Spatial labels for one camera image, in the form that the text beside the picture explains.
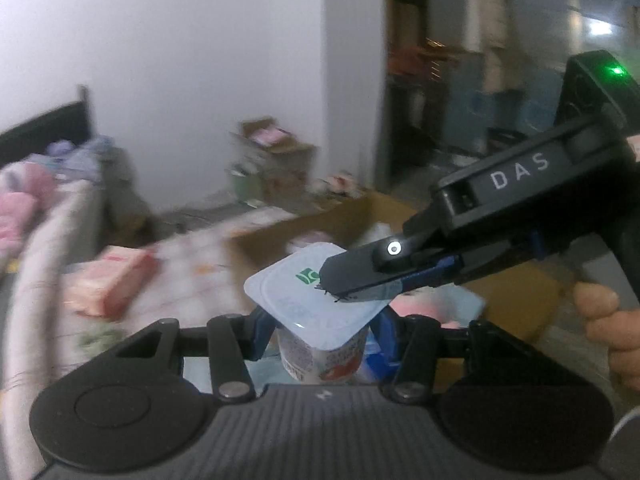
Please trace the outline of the right hand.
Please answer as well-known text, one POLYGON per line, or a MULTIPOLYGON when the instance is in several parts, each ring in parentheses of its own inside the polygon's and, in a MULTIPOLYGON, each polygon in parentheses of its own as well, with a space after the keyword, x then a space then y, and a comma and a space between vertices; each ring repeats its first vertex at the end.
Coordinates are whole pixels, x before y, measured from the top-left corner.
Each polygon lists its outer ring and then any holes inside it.
POLYGON ((578 282, 574 305, 587 338, 608 349, 608 366, 622 385, 639 390, 639 310, 623 310, 620 295, 601 284, 578 282))

